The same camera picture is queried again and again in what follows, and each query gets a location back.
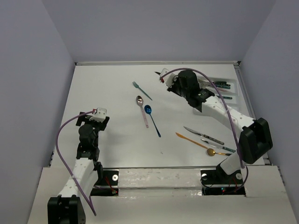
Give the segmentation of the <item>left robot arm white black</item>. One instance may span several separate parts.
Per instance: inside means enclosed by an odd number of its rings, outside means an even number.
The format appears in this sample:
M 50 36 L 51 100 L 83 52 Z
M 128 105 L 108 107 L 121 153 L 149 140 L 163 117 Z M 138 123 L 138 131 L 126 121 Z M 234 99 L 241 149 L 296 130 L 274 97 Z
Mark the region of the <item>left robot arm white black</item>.
M 71 169 L 62 157 L 58 139 L 55 139 L 56 152 L 70 177 L 59 194 L 56 197 L 51 197 L 48 201 L 49 224 L 86 223 L 83 203 L 87 203 L 92 212 L 95 212 L 91 201 L 91 192 L 96 184 L 102 182 L 104 176 L 103 166 L 98 161 L 100 154 L 99 132 L 105 130 L 109 119 L 106 109 L 97 108 L 90 112 L 81 112 L 61 125 L 64 128 L 71 121 L 77 121 L 79 144 L 75 165 Z

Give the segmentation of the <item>teal fork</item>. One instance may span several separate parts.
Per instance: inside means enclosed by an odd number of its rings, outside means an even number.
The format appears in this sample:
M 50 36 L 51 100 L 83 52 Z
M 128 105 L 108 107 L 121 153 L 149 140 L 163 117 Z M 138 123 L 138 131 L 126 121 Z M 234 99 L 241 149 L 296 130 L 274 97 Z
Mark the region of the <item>teal fork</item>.
M 133 81 L 132 84 L 135 88 L 139 89 L 146 97 L 152 100 L 152 98 L 135 81 Z

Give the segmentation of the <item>gold fork green handle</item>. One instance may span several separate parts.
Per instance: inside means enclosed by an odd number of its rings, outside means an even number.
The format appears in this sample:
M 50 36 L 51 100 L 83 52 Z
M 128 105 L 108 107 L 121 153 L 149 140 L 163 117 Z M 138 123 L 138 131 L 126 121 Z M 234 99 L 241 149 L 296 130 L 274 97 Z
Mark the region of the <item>gold fork green handle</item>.
M 217 84 L 217 85 L 226 85 L 227 84 L 227 82 L 225 82 L 225 81 L 214 81 L 213 83 Z

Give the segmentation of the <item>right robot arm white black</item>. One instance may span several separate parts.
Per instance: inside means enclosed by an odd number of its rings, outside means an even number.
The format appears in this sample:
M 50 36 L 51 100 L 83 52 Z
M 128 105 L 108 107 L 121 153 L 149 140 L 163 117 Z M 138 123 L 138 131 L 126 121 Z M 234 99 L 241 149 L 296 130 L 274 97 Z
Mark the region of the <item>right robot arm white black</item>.
M 215 91 L 203 88 L 195 69 L 179 68 L 166 72 L 160 77 L 167 90 L 186 99 L 189 106 L 214 118 L 230 129 L 236 144 L 236 152 L 217 165 L 212 177 L 220 183 L 226 183 L 232 174 L 247 164 L 254 164 L 273 147 L 270 127 L 263 118 L 254 119 L 243 115 L 228 106 L 210 78 L 207 81 Z

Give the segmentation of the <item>blue spoon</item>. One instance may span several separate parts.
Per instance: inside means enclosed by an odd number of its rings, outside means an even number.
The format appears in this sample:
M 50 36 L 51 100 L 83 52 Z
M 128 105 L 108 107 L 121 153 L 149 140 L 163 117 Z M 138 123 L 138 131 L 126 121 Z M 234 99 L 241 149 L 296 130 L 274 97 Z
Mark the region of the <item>blue spoon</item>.
M 151 113 L 152 113 L 152 109 L 151 109 L 150 105 L 145 105 L 145 106 L 144 106 L 144 110 L 145 110 L 146 114 L 148 114 L 148 115 L 150 116 L 150 118 L 151 118 L 151 120 L 152 120 L 152 123 L 153 123 L 153 125 L 154 125 L 154 127 L 155 127 L 155 130 L 156 130 L 156 132 L 157 132 L 158 137 L 161 138 L 161 134 L 160 134 L 160 132 L 159 132 L 159 130 L 158 130 L 158 128 L 157 128 L 157 126 L 156 126 L 156 124 L 155 124 L 155 122 L 154 122 L 154 119 L 153 119 L 153 117 L 152 117 L 152 115 L 151 115 Z

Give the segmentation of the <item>silver fork black speckled handle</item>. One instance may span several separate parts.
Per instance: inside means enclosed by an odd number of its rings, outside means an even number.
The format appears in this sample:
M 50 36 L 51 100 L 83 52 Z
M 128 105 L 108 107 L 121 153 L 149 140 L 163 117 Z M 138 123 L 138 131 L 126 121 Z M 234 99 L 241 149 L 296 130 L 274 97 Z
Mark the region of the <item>silver fork black speckled handle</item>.
M 226 88 L 226 89 L 230 89 L 230 87 L 231 87 L 229 84 L 224 84 L 224 83 L 215 83 L 215 85 L 217 87 Z

